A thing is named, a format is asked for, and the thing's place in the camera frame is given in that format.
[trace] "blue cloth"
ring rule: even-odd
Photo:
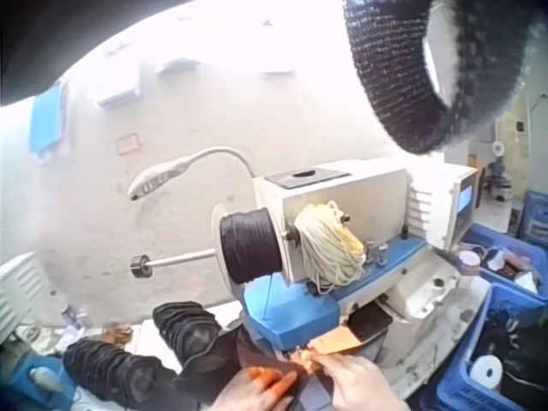
[[[63,86],[56,83],[33,102],[28,151],[42,154],[61,138],[63,128]]]

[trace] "black thread spool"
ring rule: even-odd
[[[276,231],[266,208],[231,214],[219,225],[226,268],[236,284],[283,269]]]

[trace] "white tape roll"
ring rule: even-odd
[[[495,141],[491,145],[491,150],[495,157],[502,157],[504,155],[504,143],[502,141]]]
[[[488,390],[498,390],[503,379],[503,364],[494,355],[479,357],[472,365],[470,378]]]
[[[478,276],[480,274],[481,258],[474,251],[462,250],[458,253],[463,276]]]

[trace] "machine display screen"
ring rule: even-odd
[[[461,212],[466,208],[468,204],[470,204],[474,194],[472,188],[473,186],[468,186],[463,191],[461,191],[461,193],[459,194],[456,212]]]
[[[461,192],[456,199],[456,220],[453,231],[453,241],[459,241],[472,221],[474,212],[474,191],[476,187],[476,175],[473,174],[461,182]]]

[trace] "white spool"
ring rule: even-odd
[[[239,286],[230,278],[229,270],[226,268],[226,262],[224,261],[223,246],[221,243],[221,220],[228,215],[229,212],[224,205],[215,205],[213,213],[211,214],[211,239],[213,240],[213,246],[215,247],[215,256],[217,257],[217,264],[221,271],[221,277],[223,277],[226,288],[234,295],[239,289]]]
[[[472,365],[470,378],[488,390],[498,390],[503,380],[503,364],[494,355],[479,357]]]
[[[274,231],[276,232],[277,245],[280,249],[280,258],[282,259],[282,272],[280,274],[282,275],[285,285],[289,286],[291,283],[289,280],[289,244],[283,239],[282,230],[280,229],[280,225],[278,221],[276,221],[271,209],[269,208],[267,210],[268,214],[271,216],[272,225],[274,226]]]
[[[491,150],[497,158],[504,156],[504,143],[502,141],[495,141],[491,145]]]

